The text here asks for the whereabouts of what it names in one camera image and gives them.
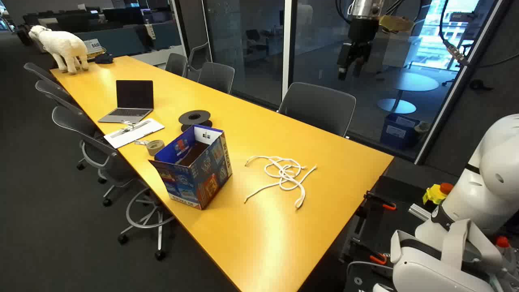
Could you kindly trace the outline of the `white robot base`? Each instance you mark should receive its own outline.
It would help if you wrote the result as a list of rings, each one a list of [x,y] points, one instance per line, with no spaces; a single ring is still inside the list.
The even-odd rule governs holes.
[[[518,292],[518,253],[493,242],[519,211],[519,114],[497,120],[422,224],[391,235],[385,281],[351,271],[344,292]]]

